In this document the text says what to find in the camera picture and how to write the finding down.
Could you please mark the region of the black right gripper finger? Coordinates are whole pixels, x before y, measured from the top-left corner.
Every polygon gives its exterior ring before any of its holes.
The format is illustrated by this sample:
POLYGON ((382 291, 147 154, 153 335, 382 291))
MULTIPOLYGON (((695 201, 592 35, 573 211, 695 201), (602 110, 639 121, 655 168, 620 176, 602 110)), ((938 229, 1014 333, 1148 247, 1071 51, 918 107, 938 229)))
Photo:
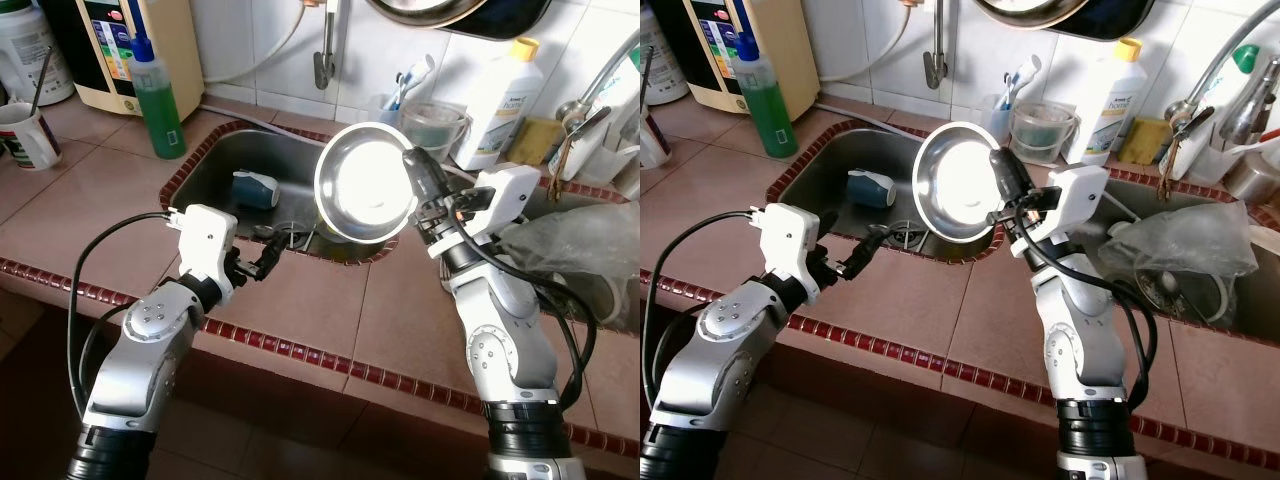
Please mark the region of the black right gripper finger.
POLYGON ((1036 189, 1029 172, 1007 147, 1000 147, 989 155, 989 165, 995 174, 998 200, 991 216, 1016 216, 1016 211, 1029 209, 1028 197, 1036 189))
POLYGON ((445 198, 451 196, 451 184, 440 164, 420 147, 406 150, 402 163, 415 197, 410 212, 415 216, 447 215, 445 198))

